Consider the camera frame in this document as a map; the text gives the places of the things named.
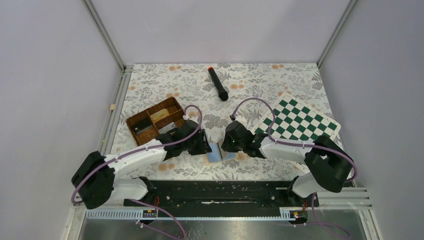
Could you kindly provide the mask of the beige leather card holder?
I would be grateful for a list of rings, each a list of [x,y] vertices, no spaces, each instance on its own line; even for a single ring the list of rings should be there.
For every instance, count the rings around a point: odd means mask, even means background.
[[[236,154],[234,152],[223,151],[219,143],[210,143],[209,146],[211,148],[211,152],[203,155],[203,163],[205,166],[236,159]]]

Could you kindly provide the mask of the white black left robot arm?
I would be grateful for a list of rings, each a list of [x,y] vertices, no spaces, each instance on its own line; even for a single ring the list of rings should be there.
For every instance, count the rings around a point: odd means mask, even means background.
[[[84,204],[89,210],[108,201],[138,200],[148,206],[155,200],[155,192],[141,178],[125,179],[132,171],[153,163],[178,157],[182,152],[191,156],[212,152],[206,131],[193,120],[159,134],[149,142],[131,150],[109,155],[99,151],[90,153],[71,178],[75,187],[71,201]]]

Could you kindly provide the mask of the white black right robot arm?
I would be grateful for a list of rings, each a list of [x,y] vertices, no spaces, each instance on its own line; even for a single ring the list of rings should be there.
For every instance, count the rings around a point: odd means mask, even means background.
[[[221,148],[228,153],[243,152],[252,158],[283,159],[306,165],[309,172],[296,177],[287,191],[287,201],[301,205],[309,195],[328,191],[341,192],[353,161],[327,136],[315,141],[273,139],[267,133],[253,134],[239,121],[225,129]]]

